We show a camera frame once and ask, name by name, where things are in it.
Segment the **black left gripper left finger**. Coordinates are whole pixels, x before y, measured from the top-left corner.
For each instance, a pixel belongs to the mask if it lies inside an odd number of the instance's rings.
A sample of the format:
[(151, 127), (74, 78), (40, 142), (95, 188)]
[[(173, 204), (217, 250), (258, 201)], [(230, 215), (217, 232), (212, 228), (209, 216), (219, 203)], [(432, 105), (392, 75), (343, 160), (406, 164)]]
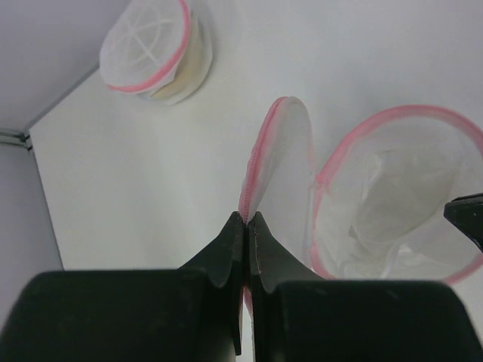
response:
[(22, 290), (3, 361), (234, 361), (242, 352), (245, 225), (177, 269), (50, 271)]

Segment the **white cloth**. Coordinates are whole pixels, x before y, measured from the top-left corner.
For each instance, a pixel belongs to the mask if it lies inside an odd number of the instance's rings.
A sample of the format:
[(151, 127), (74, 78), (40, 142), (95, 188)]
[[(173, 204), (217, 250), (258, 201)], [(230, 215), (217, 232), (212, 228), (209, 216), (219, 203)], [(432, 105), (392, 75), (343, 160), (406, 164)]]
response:
[(355, 249), (338, 270), (346, 278), (400, 278), (403, 270), (442, 267), (419, 250), (414, 233), (431, 220), (460, 173), (459, 154), (436, 145), (390, 149), (373, 155), (349, 228)]

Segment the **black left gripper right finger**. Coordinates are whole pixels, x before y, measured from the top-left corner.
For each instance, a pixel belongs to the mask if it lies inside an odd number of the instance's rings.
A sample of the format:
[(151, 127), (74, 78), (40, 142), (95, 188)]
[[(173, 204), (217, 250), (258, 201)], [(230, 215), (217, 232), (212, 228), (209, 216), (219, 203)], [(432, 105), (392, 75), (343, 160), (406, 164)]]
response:
[(434, 281), (326, 280), (248, 223), (256, 361), (473, 361), (463, 303)]

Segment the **white mesh laundry bag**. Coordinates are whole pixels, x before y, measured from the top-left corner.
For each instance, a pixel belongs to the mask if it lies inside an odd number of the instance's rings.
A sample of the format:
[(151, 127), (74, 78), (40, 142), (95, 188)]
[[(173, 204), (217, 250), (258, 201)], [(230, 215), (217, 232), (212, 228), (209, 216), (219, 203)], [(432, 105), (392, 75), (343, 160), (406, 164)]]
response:
[[(346, 278), (338, 270), (355, 249), (349, 228), (382, 151), (436, 145), (459, 154), (460, 173), (442, 207), (415, 231), (418, 250), (442, 267), (403, 270), (400, 278)], [(321, 169), (314, 165), (312, 123), (296, 97), (278, 98), (263, 120), (251, 151), (238, 203), (245, 222), (262, 213), (275, 238), (325, 279), (416, 280), (458, 284), (482, 271), (482, 253), (444, 218), (446, 203), (482, 189), (482, 130), (450, 109), (396, 106), (372, 115), (351, 130)]]
[(203, 83), (213, 46), (203, 1), (132, 1), (100, 49), (112, 91), (172, 105)]

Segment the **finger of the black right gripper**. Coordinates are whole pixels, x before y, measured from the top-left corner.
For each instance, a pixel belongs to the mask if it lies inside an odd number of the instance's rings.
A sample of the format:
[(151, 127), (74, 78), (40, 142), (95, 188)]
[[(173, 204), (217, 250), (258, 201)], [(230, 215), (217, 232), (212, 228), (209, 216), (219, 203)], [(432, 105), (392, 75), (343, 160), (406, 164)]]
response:
[(467, 195), (446, 203), (444, 218), (483, 251), (483, 195)]

